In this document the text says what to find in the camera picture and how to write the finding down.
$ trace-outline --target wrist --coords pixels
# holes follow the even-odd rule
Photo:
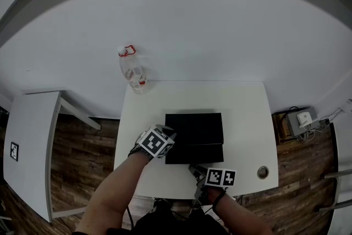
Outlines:
[[[222,190],[222,192],[219,194],[219,196],[215,199],[215,201],[213,202],[213,212],[215,212],[215,214],[217,216],[219,216],[218,214],[218,206],[219,206],[219,202],[225,198],[225,196],[228,197],[228,195],[226,194],[226,190]]]
[[[220,194],[224,191],[222,188],[219,187],[212,187],[208,186],[208,200],[211,204],[220,196]]]
[[[139,144],[136,144],[133,148],[132,148],[132,150],[129,152],[129,156],[130,155],[133,155],[133,154],[135,154],[135,153],[142,153],[142,154],[144,154],[145,156],[147,156],[148,157],[148,159],[149,159],[149,162],[154,158],[151,154],[149,154],[146,150],[144,150],[144,148],[143,147],[141,147]]]
[[[128,158],[134,158],[135,161],[141,162],[145,166],[150,162],[149,156],[147,156],[147,154],[145,154],[142,151],[138,151],[136,153],[133,153],[133,154],[129,155]]]

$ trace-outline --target electrical outlet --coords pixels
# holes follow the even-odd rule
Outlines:
[[[348,99],[346,102],[344,102],[340,108],[345,112],[349,113],[352,112],[352,99]]]

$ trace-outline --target person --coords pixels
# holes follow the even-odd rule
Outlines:
[[[160,146],[161,142],[157,142],[156,139],[163,137],[165,142],[168,139],[163,130],[173,131],[163,125],[156,125],[140,135],[128,158],[104,179],[94,192],[73,235],[227,234],[219,222],[203,212],[200,208],[201,203],[212,204],[213,211],[223,220],[232,234],[273,234],[267,223],[239,205],[226,194],[225,190],[206,185],[201,185],[202,195],[196,199],[197,204],[192,207],[188,219],[177,220],[172,214],[171,204],[167,200],[156,199],[152,212],[139,219],[136,226],[132,226],[131,231],[122,229],[123,215],[133,197],[144,167],[153,159],[151,153],[154,156],[163,157],[170,149],[170,147],[167,149],[167,146],[164,149],[161,147],[158,151],[160,153],[156,155],[155,152],[149,151],[147,146],[141,146],[141,144],[144,140],[148,142],[153,140]]]

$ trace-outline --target wrist strap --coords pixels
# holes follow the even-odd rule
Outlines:
[[[225,194],[226,194],[226,191],[225,191],[225,190],[222,191],[221,194],[215,199],[215,201],[214,201],[214,203],[213,203],[213,212],[215,212],[215,214],[216,214],[217,216],[219,216],[219,215],[218,215],[218,213],[215,211],[215,208],[216,208],[218,202],[221,200],[222,197],[224,197]]]
[[[128,156],[132,155],[133,153],[139,152],[139,151],[141,151],[144,154],[146,154],[150,161],[154,158],[146,150],[144,150],[139,144],[137,144],[136,146],[133,147],[133,149],[129,152]]]

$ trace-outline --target white device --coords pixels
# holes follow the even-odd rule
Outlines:
[[[300,112],[297,114],[297,119],[299,122],[299,127],[305,127],[313,122],[316,122],[318,120],[318,118],[316,119],[312,119],[310,112]]]

